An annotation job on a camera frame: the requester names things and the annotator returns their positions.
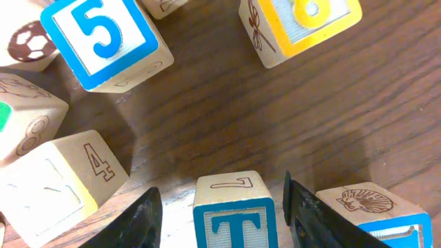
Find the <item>wooden surface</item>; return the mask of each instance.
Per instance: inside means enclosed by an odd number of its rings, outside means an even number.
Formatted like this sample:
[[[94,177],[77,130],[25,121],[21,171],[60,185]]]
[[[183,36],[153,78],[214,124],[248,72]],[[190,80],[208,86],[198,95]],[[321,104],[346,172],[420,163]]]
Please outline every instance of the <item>wooden surface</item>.
[[[430,213],[441,247],[441,3],[361,0],[364,17],[266,70],[238,0],[193,0],[155,21],[176,61],[125,94],[82,90],[58,56],[22,74],[70,104],[57,137],[95,129],[130,180],[47,247],[76,247],[149,187],[162,193],[162,247],[195,247],[199,176],[255,169],[276,202],[285,170],[310,190],[375,182]],[[5,247],[23,241],[7,226]]]

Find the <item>wood grain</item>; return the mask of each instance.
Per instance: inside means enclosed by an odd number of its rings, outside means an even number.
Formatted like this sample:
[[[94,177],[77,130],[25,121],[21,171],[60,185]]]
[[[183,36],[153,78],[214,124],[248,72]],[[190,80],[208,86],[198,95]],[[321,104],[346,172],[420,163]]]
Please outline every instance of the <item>wood grain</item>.
[[[199,176],[255,169],[276,202],[285,171],[310,190],[372,181],[418,204],[441,247],[441,3],[361,0],[354,27],[266,70],[239,1],[193,0],[155,21],[175,64],[125,94],[81,89],[61,57],[29,81],[70,104],[57,136],[100,132],[130,180],[47,247],[77,247],[151,186],[163,198],[162,247],[196,247]],[[25,244],[11,226],[5,247]]]

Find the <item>wooden block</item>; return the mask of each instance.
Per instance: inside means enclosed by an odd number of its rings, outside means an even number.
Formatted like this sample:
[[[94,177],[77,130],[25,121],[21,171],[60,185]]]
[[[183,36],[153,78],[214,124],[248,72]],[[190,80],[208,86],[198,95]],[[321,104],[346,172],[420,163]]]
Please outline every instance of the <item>wooden block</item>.
[[[1,67],[41,72],[55,59],[59,51],[40,23],[51,1],[0,1]]]
[[[3,247],[4,238],[5,238],[5,224],[0,223],[0,248]]]
[[[362,10],[358,0],[241,0],[239,16],[272,68],[356,24]]]
[[[278,247],[274,201],[255,171],[200,177],[193,216],[199,248]]]
[[[48,141],[0,174],[0,208],[31,247],[93,214],[128,179],[97,131]]]
[[[326,189],[316,195],[391,247],[433,246],[430,215],[375,183]]]
[[[142,0],[145,7],[155,19],[162,19],[179,7],[183,6],[188,0]]]
[[[87,91],[126,92],[174,62],[135,0],[58,1],[41,23]]]
[[[68,108],[31,82],[0,73],[0,167],[53,139]]]

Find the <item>soccer ball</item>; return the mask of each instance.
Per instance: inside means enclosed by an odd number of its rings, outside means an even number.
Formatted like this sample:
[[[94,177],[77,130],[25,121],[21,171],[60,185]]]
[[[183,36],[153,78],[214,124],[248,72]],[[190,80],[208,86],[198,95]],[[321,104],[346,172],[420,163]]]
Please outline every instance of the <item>soccer ball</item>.
[[[33,21],[16,31],[9,42],[9,55],[20,62],[34,62],[57,50],[40,21]]]

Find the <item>yellow number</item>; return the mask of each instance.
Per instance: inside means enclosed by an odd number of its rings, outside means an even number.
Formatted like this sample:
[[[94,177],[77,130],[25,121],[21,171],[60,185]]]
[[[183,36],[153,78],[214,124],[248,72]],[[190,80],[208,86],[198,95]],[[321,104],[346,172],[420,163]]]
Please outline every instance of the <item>yellow number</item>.
[[[291,0],[297,22],[304,28],[319,28],[329,19],[331,4],[329,0]]]

